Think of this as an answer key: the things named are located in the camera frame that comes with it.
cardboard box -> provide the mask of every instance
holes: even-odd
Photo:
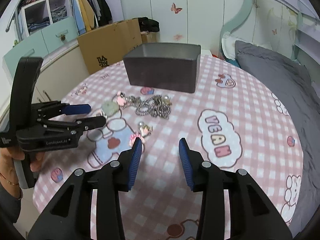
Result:
[[[148,33],[141,35],[142,43],[157,42],[156,33]]]
[[[128,24],[129,31],[132,37],[133,48],[135,48],[138,45],[142,44],[138,18],[127,20],[126,22]]]
[[[78,43],[89,74],[123,59],[123,56],[142,43],[138,21],[121,21],[106,25],[79,36]]]

pink checkered bedsheet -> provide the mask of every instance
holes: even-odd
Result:
[[[222,169],[246,169],[290,223],[299,197],[303,152],[287,110],[256,78],[222,60],[202,56],[194,94],[142,89],[129,84],[124,63],[119,62],[85,79],[62,101],[90,104],[88,116],[93,116],[117,91],[142,98],[153,93],[169,95],[169,120],[139,117],[133,108],[127,108],[107,119],[105,127],[85,132],[78,148],[47,153],[33,195],[40,212],[75,169],[99,169],[129,149],[129,137],[143,121],[153,126],[153,132],[146,138],[134,187],[119,193],[127,240],[195,239],[202,194],[187,187],[178,154],[182,137],[190,149]],[[228,238],[228,194],[225,200]]]

human hand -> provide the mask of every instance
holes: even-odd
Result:
[[[3,162],[0,163],[3,169],[14,169],[13,160],[22,161],[25,158],[24,152],[20,149],[19,146],[8,147],[0,149],[0,157],[3,159]],[[30,169],[31,171],[39,171],[41,164],[44,159],[44,152],[36,153],[36,159],[31,162]]]

wrist bracelet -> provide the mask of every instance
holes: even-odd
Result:
[[[19,186],[19,183],[18,184],[15,184],[15,183],[12,183],[11,181],[8,181],[0,172],[0,177],[4,178],[10,185],[12,186]]]

pink charm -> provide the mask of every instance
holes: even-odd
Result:
[[[119,106],[124,106],[127,103],[127,101],[122,97],[118,97],[117,98],[117,103],[118,103]]]
[[[133,146],[134,141],[136,140],[136,138],[140,138],[141,142],[143,144],[145,143],[145,139],[141,136],[141,134],[139,132],[135,132],[134,134],[130,135],[130,142],[129,142],[130,147]]]

